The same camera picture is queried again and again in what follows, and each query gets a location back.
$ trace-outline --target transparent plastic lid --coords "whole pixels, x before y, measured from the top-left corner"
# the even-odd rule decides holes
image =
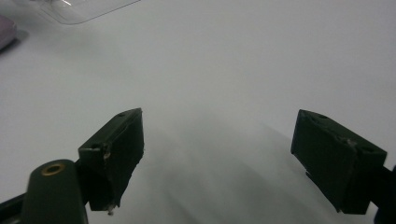
[[[91,20],[140,0],[42,0],[41,9],[64,24]]]

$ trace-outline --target purple object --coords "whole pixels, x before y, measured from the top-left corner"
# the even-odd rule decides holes
[[[0,49],[9,44],[17,33],[17,24],[0,15]]]

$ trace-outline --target white table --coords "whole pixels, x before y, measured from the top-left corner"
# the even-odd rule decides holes
[[[337,214],[290,154],[298,109],[396,164],[396,2],[142,0],[78,25],[0,2],[0,201],[115,114],[142,107],[146,152],[100,223],[373,223]]]

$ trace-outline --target black mount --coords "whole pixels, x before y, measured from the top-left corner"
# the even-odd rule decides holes
[[[85,224],[87,202],[112,214],[143,148],[142,110],[116,115],[78,149],[78,161],[36,168],[26,193],[0,204],[0,224]]]
[[[396,170],[387,152],[326,116],[300,110],[291,153],[337,212],[365,214],[378,207],[376,224],[396,223]]]

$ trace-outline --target screw hole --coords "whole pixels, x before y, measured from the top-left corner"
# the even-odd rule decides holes
[[[97,143],[92,144],[92,146],[91,146],[91,148],[100,148],[100,147],[101,147],[101,145],[100,145],[100,144],[97,144]]]
[[[56,163],[47,166],[41,171],[42,175],[48,176],[48,175],[56,175],[59,174],[62,170],[64,170],[64,164],[62,163]]]
[[[361,149],[367,152],[374,152],[374,150],[370,147],[361,147]]]

